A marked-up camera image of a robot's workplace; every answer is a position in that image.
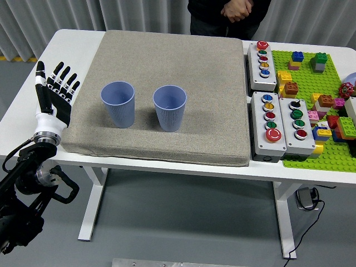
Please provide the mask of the person's left hand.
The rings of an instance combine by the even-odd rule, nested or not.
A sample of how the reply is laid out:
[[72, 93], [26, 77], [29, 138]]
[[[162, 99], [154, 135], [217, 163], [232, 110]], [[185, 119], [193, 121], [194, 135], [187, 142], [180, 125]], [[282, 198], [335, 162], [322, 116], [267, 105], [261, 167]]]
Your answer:
[[252, 11], [252, 7], [254, 5], [253, 1], [248, 1], [248, 0], [240, 0], [238, 1], [239, 4], [239, 12], [238, 12], [238, 18], [239, 19], [244, 19], [249, 16], [249, 14]]

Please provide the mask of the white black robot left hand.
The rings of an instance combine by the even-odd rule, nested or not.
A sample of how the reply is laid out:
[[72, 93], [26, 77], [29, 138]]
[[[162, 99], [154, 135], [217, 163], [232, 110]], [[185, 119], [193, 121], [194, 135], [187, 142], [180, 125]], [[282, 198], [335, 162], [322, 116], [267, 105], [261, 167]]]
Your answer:
[[70, 125], [72, 98], [80, 85], [77, 74], [69, 76], [71, 68], [60, 62], [52, 74], [46, 76], [45, 64], [37, 62], [35, 89], [38, 98], [36, 110], [37, 127], [34, 137], [61, 137], [62, 131]]

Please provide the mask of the person's right hand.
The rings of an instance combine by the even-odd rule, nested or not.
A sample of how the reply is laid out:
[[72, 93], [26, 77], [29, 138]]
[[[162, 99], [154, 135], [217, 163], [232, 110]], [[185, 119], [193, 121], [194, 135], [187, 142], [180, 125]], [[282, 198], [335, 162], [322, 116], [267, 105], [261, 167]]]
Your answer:
[[237, 1], [229, 1], [221, 10], [221, 15], [228, 18], [231, 23], [240, 21], [239, 5]]

